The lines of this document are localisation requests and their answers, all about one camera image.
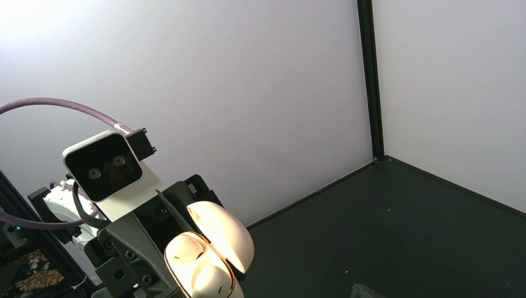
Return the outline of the square white earbud case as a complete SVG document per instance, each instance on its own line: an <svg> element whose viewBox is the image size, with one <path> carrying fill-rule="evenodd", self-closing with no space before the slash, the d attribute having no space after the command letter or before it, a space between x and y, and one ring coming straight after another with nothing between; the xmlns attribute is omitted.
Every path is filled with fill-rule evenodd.
<svg viewBox="0 0 526 298"><path fill-rule="evenodd" d="M229 267L236 279L236 287L229 297L244 297L236 273L245 274L254 259L254 243L247 228L226 209L214 202L194 202L187 206L187 210L198 231L182 232L179 235L189 235L196 239L203 246L204 253L196 261L180 264L168 260L166 247L164 250L166 266L180 287L181 296L192 297L190 282L197 266L224 264Z"/></svg>

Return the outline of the white stem earbud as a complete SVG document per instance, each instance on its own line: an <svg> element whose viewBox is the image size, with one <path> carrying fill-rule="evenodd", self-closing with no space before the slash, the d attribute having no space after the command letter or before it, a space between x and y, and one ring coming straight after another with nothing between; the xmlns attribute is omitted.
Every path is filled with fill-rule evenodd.
<svg viewBox="0 0 526 298"><path fill-rule="evenodd" d="M168 260L186 264L196 261L204 253L204 248L196 239L181 234L170 241L165 253Z"/></svg>
<svg viewBox="0 0 526 298"><path fill-rule="evenodd" d="M236 287L236 279L224 264L199 265L190 282L192 297L229 297Z"/></svg>

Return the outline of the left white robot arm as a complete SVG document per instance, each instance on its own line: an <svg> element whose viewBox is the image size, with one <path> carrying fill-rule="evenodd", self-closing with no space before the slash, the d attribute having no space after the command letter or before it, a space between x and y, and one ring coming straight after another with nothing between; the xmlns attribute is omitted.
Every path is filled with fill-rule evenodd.
<svg viewBox="0 0 526 298"><path fill-rule="evenodd" d="M86 254L112 297L133 297L137 291L146 297L163 297L175 288L161 255L168 241L183 229L166 202L193 229L197 222L190 217L188 205L198 201L221 204L197 174L171 186L157 177L141 178L114 194L116 219L91 226L82 221L77 205L83 207L87 217L103 220L104 213L81 191L74 194L73 184L73 179L51 184L32 193L29 199L45 230L68 232L68 241Z"/></svg>

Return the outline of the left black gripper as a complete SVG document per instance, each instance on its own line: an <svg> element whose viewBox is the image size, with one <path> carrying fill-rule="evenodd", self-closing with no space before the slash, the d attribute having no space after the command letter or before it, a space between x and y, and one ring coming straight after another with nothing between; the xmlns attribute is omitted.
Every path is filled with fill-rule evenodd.
<svg viewBox="0 0 526 298"><path fill-rule="evenodd" d="M166 245L194 229L156 189L157 195L99 231L85 247L102 290L94 297L178 297L181 289L164 261Z"/></svg>

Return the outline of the left black frame post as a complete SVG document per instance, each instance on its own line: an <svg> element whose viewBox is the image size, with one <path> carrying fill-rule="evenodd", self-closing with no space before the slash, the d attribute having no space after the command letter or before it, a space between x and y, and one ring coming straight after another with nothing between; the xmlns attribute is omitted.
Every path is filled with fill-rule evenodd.
<svg viewBox="0 0 526 298"><path fill-rule="evenodd" d="M375 161L385 157L383 124L381 119L380 82L378 77L377 49L371 0L357 1L363 70L367 95L372 153Z"/></svg>

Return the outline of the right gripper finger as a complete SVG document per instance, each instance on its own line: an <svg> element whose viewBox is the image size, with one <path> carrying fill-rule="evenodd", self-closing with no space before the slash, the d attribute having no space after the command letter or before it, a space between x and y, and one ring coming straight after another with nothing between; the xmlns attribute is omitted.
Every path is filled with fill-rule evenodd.
<svg viewBox="0 0 526 298"><path fill-rule="evenodd" d="M363 284L354 284L352 286L350 298L385 298L385 296Z"/></svg>

